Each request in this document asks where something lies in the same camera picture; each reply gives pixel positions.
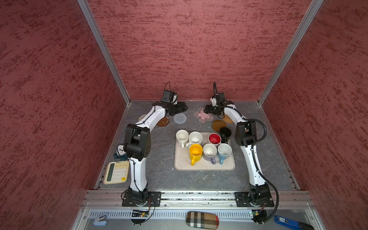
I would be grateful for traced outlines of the pink flower coaster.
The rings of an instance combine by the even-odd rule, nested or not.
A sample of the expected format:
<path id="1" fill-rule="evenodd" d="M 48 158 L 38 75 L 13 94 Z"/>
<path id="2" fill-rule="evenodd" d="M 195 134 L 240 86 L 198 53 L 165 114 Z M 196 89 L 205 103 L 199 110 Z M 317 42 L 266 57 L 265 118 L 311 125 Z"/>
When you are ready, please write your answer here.
<path id="1" fill-rule="evenodd" d="M 197 112 L 194 113 L 194 116 L 201 122 L 201 123 L 205 123 L 207 121 L 212 121 L 213 120 L 213 115 L 212 114 L 206 114 L 204 112 L 203 107 L 199 108 Z"/>

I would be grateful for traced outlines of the grey woven round coaster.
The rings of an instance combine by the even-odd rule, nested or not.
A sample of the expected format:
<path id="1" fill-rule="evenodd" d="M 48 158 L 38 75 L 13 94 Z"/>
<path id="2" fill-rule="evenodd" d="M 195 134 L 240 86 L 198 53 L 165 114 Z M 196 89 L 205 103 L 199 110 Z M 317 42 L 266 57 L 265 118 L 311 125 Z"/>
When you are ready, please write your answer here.
<path id="1" fill-rule="evenodd" d="M 173 120 L 174 120 L 174 123 L 181 125 L 181 124 L 184 124 L 187 121 L 187 116 L 183 113 L 176 114 L 173 117 Z"/>

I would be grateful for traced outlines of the dark brown glossy coaster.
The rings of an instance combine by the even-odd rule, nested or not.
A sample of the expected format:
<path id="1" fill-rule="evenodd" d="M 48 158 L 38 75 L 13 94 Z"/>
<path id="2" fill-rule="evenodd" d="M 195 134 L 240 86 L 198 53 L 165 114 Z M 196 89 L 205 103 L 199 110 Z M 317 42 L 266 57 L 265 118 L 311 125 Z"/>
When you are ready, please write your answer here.
<path id="1" fill-rule="evenodd" d="M 164 118 L 160 119 L 157 123 L 157 126 L 164 127 L 167 126 L 170 122 L 170 118 L 168 116 L 165 116 Z"/>

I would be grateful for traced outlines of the brown cork round coaster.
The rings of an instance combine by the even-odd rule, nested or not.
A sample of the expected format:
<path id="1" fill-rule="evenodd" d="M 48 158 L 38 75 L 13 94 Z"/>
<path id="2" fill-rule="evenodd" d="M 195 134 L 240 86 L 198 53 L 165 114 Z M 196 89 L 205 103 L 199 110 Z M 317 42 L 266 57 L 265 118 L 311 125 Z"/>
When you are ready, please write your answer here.
<path id="1" fill-rule="evenodd" d="M 212 128 L 215 132 L 219 132 L 219 130 L 222 128 L 222 127 L 226 127 L 227 126 L 227 123 L 224 122 L 223 120 L 214 120 L 212 122 Z"/>

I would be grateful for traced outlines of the beige spiral round coaster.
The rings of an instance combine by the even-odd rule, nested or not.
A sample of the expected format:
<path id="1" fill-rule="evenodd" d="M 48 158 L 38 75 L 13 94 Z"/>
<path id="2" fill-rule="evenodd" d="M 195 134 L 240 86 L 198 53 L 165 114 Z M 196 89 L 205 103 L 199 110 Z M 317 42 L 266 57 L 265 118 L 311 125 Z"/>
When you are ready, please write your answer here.
<path id="1" fill-rule="evenodd" d="M 139 119 L 138 119 L 138 122 L 141 122 L 145 117 L 146 117 L 146 114 L 141 115 L 141 116 L 139 117 Z"/>

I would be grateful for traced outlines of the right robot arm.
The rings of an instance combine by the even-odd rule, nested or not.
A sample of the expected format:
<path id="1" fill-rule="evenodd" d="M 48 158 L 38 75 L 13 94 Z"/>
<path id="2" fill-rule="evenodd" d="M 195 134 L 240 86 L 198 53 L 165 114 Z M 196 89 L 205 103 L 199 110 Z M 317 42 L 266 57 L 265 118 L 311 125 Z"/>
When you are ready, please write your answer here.
<path id="1" fill-rule="evenodd" d="M 270 182 L 262 173 L 256 150 L 256 144 L 263 141 L 267 135 L 264 123 L 258 119 L 246 118 L 233 104 L 206 105 L 204 112 L 213 115 L 222 112 L 236 124 L 234 138 L 243 152 L 249 173 L 250 190 L 247 202 L 254 207 L 267 204 L 272 198 Z"/>

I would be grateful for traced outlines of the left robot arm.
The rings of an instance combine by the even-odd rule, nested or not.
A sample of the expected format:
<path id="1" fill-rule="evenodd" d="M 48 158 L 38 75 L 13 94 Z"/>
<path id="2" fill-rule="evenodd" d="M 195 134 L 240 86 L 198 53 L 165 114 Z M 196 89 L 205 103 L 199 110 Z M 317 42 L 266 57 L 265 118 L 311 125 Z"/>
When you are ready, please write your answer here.
<path id="1" fill-rule="evenodd" d="M 151 130 L 166 116 L 185 112 L 185 102 L 155 102 L 150 112 L 135 124 L 129 124 L 125 131 L 123 149 L 131 165 L 131 183 L 127 196 L 137 206 L 143 206 L 148 198 L 146 179 L 146 158 L 151 151 Z"/>

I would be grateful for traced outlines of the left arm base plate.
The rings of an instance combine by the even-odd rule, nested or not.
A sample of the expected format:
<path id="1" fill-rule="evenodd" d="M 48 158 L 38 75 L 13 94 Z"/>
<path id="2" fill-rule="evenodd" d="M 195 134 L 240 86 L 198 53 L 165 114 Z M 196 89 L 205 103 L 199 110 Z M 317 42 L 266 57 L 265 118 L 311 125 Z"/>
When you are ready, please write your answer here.
<path id="1" fill-rule="evenodd" d="M 148 192 L 148 197 L 144 203 L 139 203 L 131 198 L 130 192 L 125 192 L 122 196 L 122 207 L 159 207 L 161 203 L 162 192 Z"/>

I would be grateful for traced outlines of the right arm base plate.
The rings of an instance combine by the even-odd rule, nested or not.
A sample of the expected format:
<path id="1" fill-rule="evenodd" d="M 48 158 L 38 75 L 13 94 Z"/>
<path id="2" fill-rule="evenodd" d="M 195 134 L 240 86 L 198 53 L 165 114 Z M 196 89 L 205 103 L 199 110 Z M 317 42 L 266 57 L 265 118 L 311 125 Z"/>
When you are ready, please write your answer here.
<path id="1" fill-rule="evenodd" d="M 237 207 L 247 208 L 273 208 L 274 200 L 270 194 L 262 194 L 256 192 L 235 192 L 235 201 Z"/>

